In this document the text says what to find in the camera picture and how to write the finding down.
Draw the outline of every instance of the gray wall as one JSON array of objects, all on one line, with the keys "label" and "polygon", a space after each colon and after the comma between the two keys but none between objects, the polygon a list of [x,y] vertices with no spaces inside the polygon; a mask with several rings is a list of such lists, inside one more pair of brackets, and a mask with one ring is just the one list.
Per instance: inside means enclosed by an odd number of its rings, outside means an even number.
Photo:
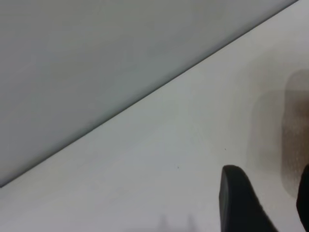
[{"label": "gray wall", "polygon": [[2,0],[0,185],[291,2]]}]

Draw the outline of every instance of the white surface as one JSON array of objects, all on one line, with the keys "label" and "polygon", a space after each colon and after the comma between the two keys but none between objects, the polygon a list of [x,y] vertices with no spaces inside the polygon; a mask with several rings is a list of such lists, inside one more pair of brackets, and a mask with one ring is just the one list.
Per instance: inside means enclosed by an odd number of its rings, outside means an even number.
[{"label": "white surface", "polygon": [[289,150],[287,136],[309,125],[308,9],[292,5],[6,185],[0,230],[162,232],[166,217],[168,232],[218,232],[221,168],[236,164],[278,230],[303,231],[293,186],[307,144]]},{"label": "white surface", "polygon": [[293,0],[1,0],[0,185]]}]

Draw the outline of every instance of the white table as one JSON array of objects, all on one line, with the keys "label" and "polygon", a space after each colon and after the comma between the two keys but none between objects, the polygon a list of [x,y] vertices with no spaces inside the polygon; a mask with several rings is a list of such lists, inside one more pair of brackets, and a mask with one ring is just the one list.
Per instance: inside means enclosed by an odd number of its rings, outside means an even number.
[{"label": "white table", "polygon": [[218,232],[221,168],[236,164],[279,231],[303,231],[308,9],[295,3],[0,189],[0,230]]}]

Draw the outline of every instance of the black object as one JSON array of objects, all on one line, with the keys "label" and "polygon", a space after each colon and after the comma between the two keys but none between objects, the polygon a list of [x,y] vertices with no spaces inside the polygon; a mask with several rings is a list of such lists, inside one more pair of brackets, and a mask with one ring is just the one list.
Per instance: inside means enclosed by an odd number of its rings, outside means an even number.
[{"label": "black object", "polygon": [[[223,167],[219,205],[221,232],[277,232],[240,167]],[[296,207],[300,221],[309,232],[309,165],[301,176]]]},{"label": "black object", "polygon": [[309,165],[305,167],[300,179],[296,207],[301,223],[309,231]]}]

